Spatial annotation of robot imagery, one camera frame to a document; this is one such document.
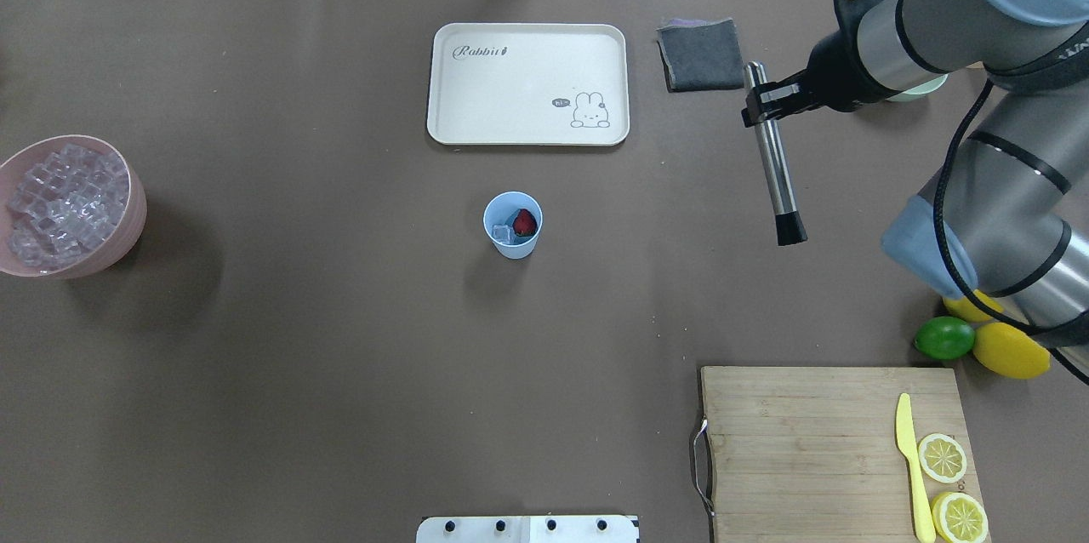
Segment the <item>tabletop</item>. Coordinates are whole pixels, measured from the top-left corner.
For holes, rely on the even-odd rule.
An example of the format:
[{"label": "tabletop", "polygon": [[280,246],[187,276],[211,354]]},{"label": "tabletop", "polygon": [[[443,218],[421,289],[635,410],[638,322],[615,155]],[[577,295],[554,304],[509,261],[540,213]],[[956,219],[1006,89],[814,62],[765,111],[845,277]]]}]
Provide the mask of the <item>tabletop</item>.
[{"label": "tabletop", "polygon": [[[411,541],[425,516],[549,511],[708,540],[699,366],[932,366],[910,338],[938,298],[879,237],[981,74],[785,120],[809,232],[790,248],[744,92],[665,89],[665,20],[732,16],[782,77],[830,3],[4,0],[0,155],[102,137],[148,221],[100,274],[0,276],[0,540]],[[433,143],[451,22],[614,25],[629,136]],[[480,225],[506,189],[548,215],[525,260]],[[1084,539],[1085,387],[956,372],[994,539]]]}]

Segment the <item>metal handle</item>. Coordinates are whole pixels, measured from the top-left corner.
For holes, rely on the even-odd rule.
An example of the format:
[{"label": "metal handle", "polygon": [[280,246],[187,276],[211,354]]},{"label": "metal handle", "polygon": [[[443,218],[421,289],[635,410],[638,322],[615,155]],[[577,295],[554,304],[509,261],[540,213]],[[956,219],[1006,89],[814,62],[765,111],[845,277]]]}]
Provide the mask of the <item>metal handle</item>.
[{"label": "metal handle", "polygon": [[699,460],[696,457],[699,453],[696,451],[697,445],[699,445],[699,437],[703,437],[707,443],[707,453],[711,453],[711,443],[707,439],[707,418],[703,418],[702,422],[699,424],[699,430],[696,434],[692,435],[692,481],[696,485],[696,492],[699,493],[699,497],[703,501],[703,507],[707,508],[707,515],[714,519],[714,504],[711,503],[711,497],[708,496],[711,492],[711,482],[708,482],[707,492],[699,485]]},{"label": "metal handle", "polygon": [[[768,75],[762,62],[749,62],[745,66],[745,84],[749,89],[768,83]],[[771,209],[775,212],[775,233],[779,245],[794,245],[808,239],[806,229],[802,225],[797,201],[794,199],[794,185],[791,182],[791,170],[786,163],[786,151],[779,136],[779,121],[766,120],[756,123],[756,140],[760,148],[760,160],[763,163],[763,175],[768,180],[768,194],[771,194]]]}]

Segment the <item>bucket of ice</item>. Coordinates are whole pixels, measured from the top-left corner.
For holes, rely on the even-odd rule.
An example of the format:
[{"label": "bucket of ice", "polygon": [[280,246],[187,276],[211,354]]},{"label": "bucket of ice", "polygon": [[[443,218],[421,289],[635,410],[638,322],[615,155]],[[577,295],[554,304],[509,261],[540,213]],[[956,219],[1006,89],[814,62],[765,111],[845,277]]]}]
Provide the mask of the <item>bucket of ice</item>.
[{"label": "bucket of ice", "polygon": [[136,173],[94,136],[47,138],[0,164],[0,271],[73,279],[132,249],[147,218]]}]

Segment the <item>blue cup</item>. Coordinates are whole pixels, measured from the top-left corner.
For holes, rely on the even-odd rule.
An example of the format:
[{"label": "blue cup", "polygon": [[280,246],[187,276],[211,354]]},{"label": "blue cup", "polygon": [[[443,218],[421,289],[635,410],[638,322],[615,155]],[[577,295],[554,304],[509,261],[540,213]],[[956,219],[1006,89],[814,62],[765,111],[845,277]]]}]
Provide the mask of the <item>blue cup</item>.
[{"label": "blue cup", "polygon": [[[501,240],[495,240],[491,233],[493,226],[509,224],[511,218],[517,214],[518,209],[528,209],[529,213],[533,213],[534,220],[537,220],[537,233],[534,233],[534,236],[530,236],[528,240],[518,242],[518,244],[506,245]],[[499,197],[492,198],[484,209],[484,232],[488,234],[499,252],[511,260],[524,259],[534,251],[537,236],[540,236],[543,226],[544,217],[541,214],[541,206],[537,205],[537,201],[524,192],[503,192]]]}]

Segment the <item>cutting board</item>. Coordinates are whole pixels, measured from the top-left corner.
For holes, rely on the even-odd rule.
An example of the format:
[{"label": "cutting board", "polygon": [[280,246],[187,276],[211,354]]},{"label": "cutting board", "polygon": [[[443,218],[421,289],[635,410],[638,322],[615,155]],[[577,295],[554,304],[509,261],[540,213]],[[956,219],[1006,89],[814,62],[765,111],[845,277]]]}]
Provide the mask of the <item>cutting board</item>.
[{"label": "cutting board", "polygon": [[949,434],[968,456],[956,484],[923,476],[928,497],[962,491],[986,508],[950,369],[705,366],[700,373],[719,543],[914,542],[907,461],[895,437],[901,393],[911,395],[916,440]]}]

